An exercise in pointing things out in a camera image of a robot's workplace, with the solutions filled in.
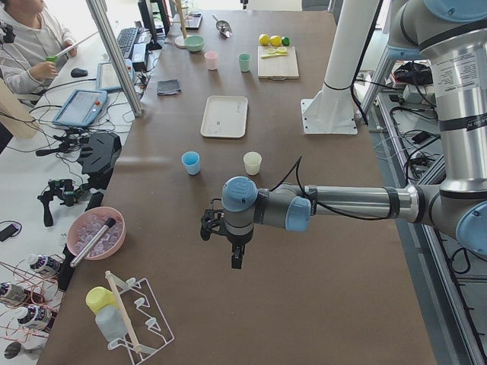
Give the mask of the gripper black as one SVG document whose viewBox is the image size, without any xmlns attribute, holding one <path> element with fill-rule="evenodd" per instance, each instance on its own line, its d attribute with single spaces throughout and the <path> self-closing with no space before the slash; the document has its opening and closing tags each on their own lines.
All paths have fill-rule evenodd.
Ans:
<svg viewBox="0 0 487 365">
<path fill-rule="evenodd" d="M 232 245 L 231 267 L 233 269 L 242 269 L 245 245 L 251 240 L 251 232 L 244 235 L 229 233 L 227 238 Z"/>
</svg>

